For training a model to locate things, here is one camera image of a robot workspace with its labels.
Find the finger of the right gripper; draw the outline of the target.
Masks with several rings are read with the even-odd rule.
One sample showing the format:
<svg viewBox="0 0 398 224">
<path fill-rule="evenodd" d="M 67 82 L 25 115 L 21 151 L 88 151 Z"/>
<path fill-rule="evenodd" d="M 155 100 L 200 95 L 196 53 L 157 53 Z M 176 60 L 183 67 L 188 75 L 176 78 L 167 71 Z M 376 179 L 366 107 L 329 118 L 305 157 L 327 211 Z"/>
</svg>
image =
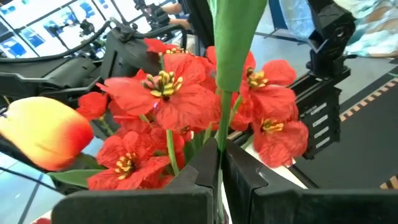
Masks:
<svg viewBox="0 0 398 224">
<path fill-rule="evenodd" d="M 93 71 L 96 66 L 88 58 L 59 59 L 47 62 L 2 63 L 1 73 L 18 73 L 24 78 L 43 78 L 49 73 L 60 69 L 62 72 Z"/>
<path fill-rule="evenodd" d="M 74 105 L 77 99 L 92 91 L 100 75 L 41 75 L 25 77 L 21 74 L 1 75 L 1 94 L 11 98 L 44 96 Z"/>
</svg>

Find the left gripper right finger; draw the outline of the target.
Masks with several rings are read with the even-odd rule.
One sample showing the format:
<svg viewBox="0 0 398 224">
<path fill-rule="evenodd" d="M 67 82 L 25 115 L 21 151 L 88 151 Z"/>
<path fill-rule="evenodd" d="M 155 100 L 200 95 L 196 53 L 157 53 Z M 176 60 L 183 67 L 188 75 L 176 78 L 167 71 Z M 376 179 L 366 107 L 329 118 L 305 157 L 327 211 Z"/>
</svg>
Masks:
<svg viewBox="0 0 398 224">
<path fill-rule="evenodd" d="M 397 191 L 303 189 L 232 141 L 223 182 L 233 223 L 397 224 Z"/>
</svg>

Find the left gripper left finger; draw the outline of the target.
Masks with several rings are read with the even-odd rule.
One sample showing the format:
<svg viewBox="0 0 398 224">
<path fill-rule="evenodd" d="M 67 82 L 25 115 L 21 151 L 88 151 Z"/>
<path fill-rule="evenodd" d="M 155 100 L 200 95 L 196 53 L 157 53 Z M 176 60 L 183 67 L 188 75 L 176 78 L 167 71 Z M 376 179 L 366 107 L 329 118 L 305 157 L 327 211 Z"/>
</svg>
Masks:
<svg viewBox="0 0 398 224">
<path fill-rule="evenodd" d="M 216 221 L 219 152 L 210 138 L 159 190 L 82 191 L 54 206 L 53 224 L 212 224 Z"/>
</svg>

